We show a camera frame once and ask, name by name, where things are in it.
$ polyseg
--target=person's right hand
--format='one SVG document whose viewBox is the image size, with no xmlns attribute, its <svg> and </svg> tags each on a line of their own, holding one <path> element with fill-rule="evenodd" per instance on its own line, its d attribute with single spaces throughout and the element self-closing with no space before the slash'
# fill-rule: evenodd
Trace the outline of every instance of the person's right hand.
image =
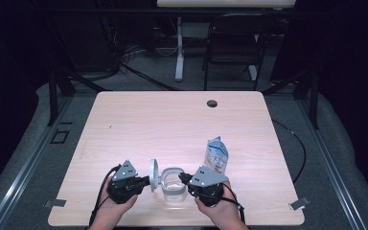
<svg viewBox="0 0 368 230">
<path fill-rule="evenodd" d="M 229 181 L 225 181 L 224 184 L 231 187 Z M 235 200 L 226 186 L 223 186 L 223 197 Z M 195 203 L 198 210 L 210 218 L 214 225 L 221 230 L 248 229 L 239 217 L 238 207 L 231 202 L 221 200 L 216 206 L 208 207 L 196 198 Z"/>
</svg>

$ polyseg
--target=human hand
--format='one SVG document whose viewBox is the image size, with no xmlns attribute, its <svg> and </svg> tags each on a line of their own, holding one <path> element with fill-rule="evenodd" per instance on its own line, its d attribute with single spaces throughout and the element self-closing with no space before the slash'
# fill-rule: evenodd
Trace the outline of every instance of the human hand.
<svg viewBox="0 0 368 230">
<path fill-rule="evenodd" d="M 108 197 L 106 191 L 109 181 L 112 177 L 109 177 L 105 185 L 103 186 L 103 192 L 101 194 L 101 202 L 105 202 L 101 205 L 97 212 L 97 215 L 92 223 L 90 230 L 110 230 L 113 229 L 116 224 L 121 220 L 122 215 L 129 210 L 137 200 L 138 195 L 132 196 L 126 203 L 118 204 Z"/>
<path fill-rule="evenodd" d="M 224 184 L 229 188 L 231 187 L 229 181 L 225 181 Z M 223 197 L 235 200 L 226 186 L 223 186 Z M 198 206 L 198 210 L 210 218 L 220 230 L 248 229 L 239 217 L 238 207 L 231 202 L 221 200 L 216 206 L 208 207 L 196 198 L 195 203 Z"/>
</svg>

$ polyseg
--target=chair backrest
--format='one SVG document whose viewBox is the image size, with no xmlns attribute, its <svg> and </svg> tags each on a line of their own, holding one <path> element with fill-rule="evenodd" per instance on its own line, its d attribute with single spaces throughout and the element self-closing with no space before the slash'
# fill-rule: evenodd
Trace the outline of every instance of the chair backrest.
<svg viewBox="0 0 368 230">
<path fill-rule="evenodd" d="M 209 33 L 229 35 L 270 34 L 275 20 L 267 14 L 227 13 L 210 24 Z"/>
</svg>

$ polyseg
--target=round lid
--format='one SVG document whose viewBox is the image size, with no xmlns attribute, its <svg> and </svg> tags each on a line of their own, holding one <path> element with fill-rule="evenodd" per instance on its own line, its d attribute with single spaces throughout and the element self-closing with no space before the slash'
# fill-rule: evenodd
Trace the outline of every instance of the round lid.
<svg viewBox="0 0 368 230">
<path fill-rule="evenodd" d="M 154 193 L 154 190 L 157 189 L 157 186 L 159 184 L 158 165 L 156 159 L 150 160 L 149 182 L 151 192 Z"/>
</svg>

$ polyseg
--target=gray carpet floor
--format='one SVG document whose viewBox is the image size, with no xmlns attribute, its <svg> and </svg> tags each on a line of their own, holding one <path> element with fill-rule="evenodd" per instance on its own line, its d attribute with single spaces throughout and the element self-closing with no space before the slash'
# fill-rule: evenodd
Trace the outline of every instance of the gray carpet floor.
<svg viewBox="0 0 368 230">
<path fill-rule="evenodd" d="M 270 86 L 268 78 L 276 57 L 276 45 L 278 44 L 274 44 L 272 49 L 267 52 L 259 90 L 264 90 Z M 131 54 L 126 57 L 129 59 L 127 65 L 158 81 L 182 90 L 202 90 L 202 49 L 196 45 L 191 46 L 191 44 L 186 46 L 184 80 L 181 82 L 174 80 L 175 54 L 167 56 L 166 54 L 172 52 L 170 49 L 159 49 L 159 51 L 164 55 L 159 52 L 149 53 L 146 51 Z M 220 71 L 217 69 L 215 73 L 233 74 L 236 71 L 238 70 Z M 240 71 L 239 73 L 242 78 L 250 78 L 247 72 Z M 93 78 L 95 76 L 91 74 L 86 77 Z M 95 83 L 114 91 L 161 90 L 124 68 L 117 75 L 104 80 L 96 80 Z M 62 179 L 65 176 L 96 96 L 96 93 L 85 85 L 77 81 L 74 81 L 73 84 L 77 89 L 75 97 L 64 98 L 60 93 L 58 94 L 62 108 L 57 122 L 52 127 L 46 126 L 50 114 L 48 86 L 44 85 L 36 92 L 40 100 L 34 118 L 13 153 L 11 161 L 0 176 L 0 207 L 2 207 L 2 203 L 5 201 L 6 195 L 11 190 L 11 185 L 18 174 L 22 172 L 25 164 L 30 163 L 28 162 L 29 159 L 37 151 L 41 153 L 41 157 L 35 160 L 35 168 L 32 169 L 31 177 L 26 179 L 24 190 L 19 192 L 18 199 L 13 201 L 12 208 L 7 211 L 5 218 L 1 219 L 1 229 L 60 229 L 51 227 L 47 223 L 51 210 L 44 207 L 44 204 L 47 200 L 55 199 L 58 194 Z M 232 85 L 226 82 L 224 86 L 225 90 L 250 90 L 250 84 Z M 295 101 L 290 94 L 292 88 L 293 86 L 290 85 L 275 95 L 266 96 L 265 100 L 272 119 L 292 130 L 306 148 L 307 163 L 294 186 L 298 196 L 306 196 L 310 199 L 311 204 L 304 210 L 306 220 L 300 226 L 252 226 L 251 229 L 353 229 L 341 205 L 341 199 L 335 192 L 330 175 L 324 167 L 321 148 L 318 147 L 315 141 L 310 124 L 304 119 L 307 116 L 304 109 L 306 102 Z M 216 85 L 216 88 L 211 88 L 211 90 L 222 90 L 222 88 Z M 349 136 L 334 114 L 333 108 L 323 97 L 320 97 L 319 100 L 318 124 L 318 131 L 326 143 L 326 147 L 331 153 L 335 165 L 350 192 L 351 199 L 363 220 L 363 227 L 359 229 L 368 229 L 368 185 L 356 168 L 355 151 Z M 291 177 L 294 178 L 303 164 L 302 146 L 289 130 L 277 123 L 273 123 L 273 125 Z M 53 143 L 53 133 L 57 129 L 67 130 L 69 133 L 63 144 Z"/>
</svg>

